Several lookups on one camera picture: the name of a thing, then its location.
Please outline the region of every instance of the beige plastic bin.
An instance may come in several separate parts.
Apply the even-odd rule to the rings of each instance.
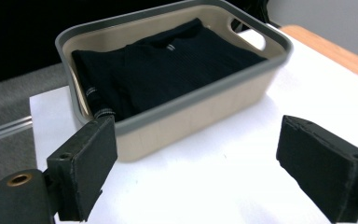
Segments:
[[[93,116],[77,79],[72,51],[120,49],[195,18],[226,41],[268,60],[117,122],[120,161],[138,160],[257,102],[264,95],[276,69],[287,59],[290,41],[242,10],[219,0],[184,1],[94,21],[67,29],[57,37],[56,47],[69,77],[74,111],[78,119],[86,123]],[[230,28],[234,19],[260,33],[265,38],[265,48],[256,49],[234,33]]]

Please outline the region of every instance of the folded black shirt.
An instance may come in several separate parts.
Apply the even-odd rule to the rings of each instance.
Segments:
[[[228,43],[199,19],[122,49],[72,55],[84,91],[98,95],[87,96],[94,117],[113,110],[117,121],[266,60]]]

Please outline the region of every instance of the white table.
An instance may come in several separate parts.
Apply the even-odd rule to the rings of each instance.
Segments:
[[[358,76],[291,40],[290,60],[256,105],[142,160],[117,161],[89,223],[329,223],[275,159],[282,115],[358,146]],[[80,125],[67,87],[30,102],[45,170]]]

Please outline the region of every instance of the table surface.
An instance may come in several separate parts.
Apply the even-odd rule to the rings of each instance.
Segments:
[[[308,119],[358,146],[358,76],[289,38],[293,54],[264,98],[139,161],[117,161],[89,223],[329,223],[275,159],[281,121]],[[30,104],[45,170],[80,124],[68,87]]]

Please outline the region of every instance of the brown wooden surface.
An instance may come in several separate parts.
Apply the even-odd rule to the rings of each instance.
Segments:
[[[357,54],[354,54],[301,26],[288,25],[281,27],[280,30],[358,75]]]

